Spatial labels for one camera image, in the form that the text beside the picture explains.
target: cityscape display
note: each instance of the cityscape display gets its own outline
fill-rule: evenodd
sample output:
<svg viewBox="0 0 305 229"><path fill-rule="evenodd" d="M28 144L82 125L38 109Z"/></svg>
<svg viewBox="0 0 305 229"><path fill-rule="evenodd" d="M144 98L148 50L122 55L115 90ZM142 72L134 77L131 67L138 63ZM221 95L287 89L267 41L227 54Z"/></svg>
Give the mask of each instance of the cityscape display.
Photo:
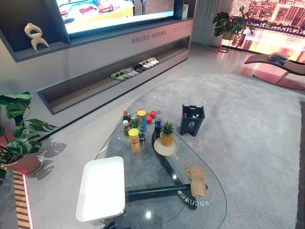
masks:
<svg viewBox="0 0 305 229"><path fill-rule="evenodd" d="M254 34L246 29L229 46L266 54L285 52L290 60L305 62L305 0L233 0L230 15L238 16L241 6L249 12Z"/></svg>

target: tv cabinet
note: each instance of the tv cabinet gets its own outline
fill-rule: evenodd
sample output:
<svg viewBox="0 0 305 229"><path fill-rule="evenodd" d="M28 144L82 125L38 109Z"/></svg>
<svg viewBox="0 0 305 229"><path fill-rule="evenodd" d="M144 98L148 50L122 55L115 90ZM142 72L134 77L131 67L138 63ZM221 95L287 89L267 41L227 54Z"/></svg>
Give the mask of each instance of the tv cabinet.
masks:
<svg viewBox="0 0 305 229"><path fill-rule="evenodd" d="M185 20L159 21L74 39L59 32L61 40L50 43L49 49L13 50L2 33L3 44L15 60L6 56L7 66L20 73L13 90L2 84L3 93L6 88L10 89L7 93L37 93L31 104L39 111L37 118L57 126L73 122L188 58L196 0L184 2L190 5ZM152 57L159 64L143 73L124 81L110 78L112 73Z"/></svg>

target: yellow can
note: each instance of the yellow can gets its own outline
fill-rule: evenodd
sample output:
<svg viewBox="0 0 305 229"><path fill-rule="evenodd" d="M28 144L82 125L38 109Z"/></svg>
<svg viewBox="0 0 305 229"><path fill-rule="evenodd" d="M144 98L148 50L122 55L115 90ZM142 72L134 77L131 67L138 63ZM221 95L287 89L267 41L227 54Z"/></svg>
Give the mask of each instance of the yellow can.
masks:
<svg viewBox="0 0 305 229"><path fill-rule="evenodd" d="M128 131L130 143L132 145L132 151L134 153L139 153L141 151L139 131L138 129L131 129Z"/></svg>

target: slipper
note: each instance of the slipper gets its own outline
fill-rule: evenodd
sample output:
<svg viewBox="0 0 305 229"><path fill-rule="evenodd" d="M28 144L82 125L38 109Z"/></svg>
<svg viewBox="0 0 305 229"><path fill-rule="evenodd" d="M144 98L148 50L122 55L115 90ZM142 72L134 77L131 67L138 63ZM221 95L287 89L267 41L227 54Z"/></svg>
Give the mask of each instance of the slipper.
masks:
<svg viewBox="0 0 305 229"><path fill-rule="evenodd" d="M120 74L118 74L118 73L111 74L110 77L114 80L124 80L125 79L124 77L120 76Z"/></svg>
<svg viewBox="0 0 305 229"><path fill-rule="evenodd" d="M153 67L154 66L154 64L152 64L152 63L149 63L149 61L147 60L147 61L144 61L148 66L150 66L150 67Z"/></svg>
<svg viewBox="0 0 305 229"><path fill-rule="evenodd" d="M141 68L143 71L147 70L147 68L144 68L142 64L139 64L139 68Z"/></svg>
<svg viewBox="0 0 305 229"><path fill-rule="evenodd" d="M149 60L149 63L152 63L154 65L156 65L157 63L159 63L159 61L156 60L156 58L150 58Z"/></svg>
<svg viewBox="0 0 305 229"><path fill-rule="evenodd" d="M130 71L130 73L133 73L135 75L139 74L137 71L135 71L132 67L127 68L128 71Z"/></svg>
<svg viewBox="0 0 305 229"><path fill-rule="evenodd" d="M153 66L157 64L157 63L155 63L155 62L152 60L152 58L148 59L147 61L148 61L149 64L152 64Z"/></svg>
<svg viewBox="0 0 305 229"><path fill-rule="evenodd" d="M150 68L150 66L146 64L146 61L140 62L139 64L141 64L144 68Z"/></svg>
<svg viewBox="0 0 305 229"><path fill-rule="evenodd" d="M143 72L143 70L138 65L135 65L133 68L139 73Z"/></svg>
<svg viewBox="0 0 305 229"><path fill-rule="evenodd" d="M124 78L129 78L130 76L129 75L126 75L124 72L117 72L118 74L120 74L120 76L124 77Z"/></svg>
<svg viewBox="0 0 305 229"><path fill-rule="evenodd" d="M127 69L121 69L121 72L124 72L124 74L133 77L135 76L135 74L131 73L131 71L128 71Z"/></svg>
<svg viewBox="0 0 305 229"><path fill-rule="evenodd" d="M156 58L152 58L152 60L153 60L155 63L159 63L159 61L157 61Z"/></svg>

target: red apple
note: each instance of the red apple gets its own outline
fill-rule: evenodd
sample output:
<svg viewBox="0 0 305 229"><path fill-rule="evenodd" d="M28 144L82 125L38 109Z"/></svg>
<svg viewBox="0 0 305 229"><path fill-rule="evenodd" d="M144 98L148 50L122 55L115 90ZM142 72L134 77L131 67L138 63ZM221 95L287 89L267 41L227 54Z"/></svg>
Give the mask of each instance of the red apple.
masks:
<svg viewBox="0 0 305 229"><path fill-rule="evenodd" d="M149 114L147 114L146 115L146 123L150 124L150 123L152 123L152 120L153 120L152 117Z"/></svg>
<svg viewBox="0 0 305 229"><path fill-rule="evenodd" d="M156 118L156 117L157 117L157 112L151 111L151 117L152 117L152 118Z"/></svg>

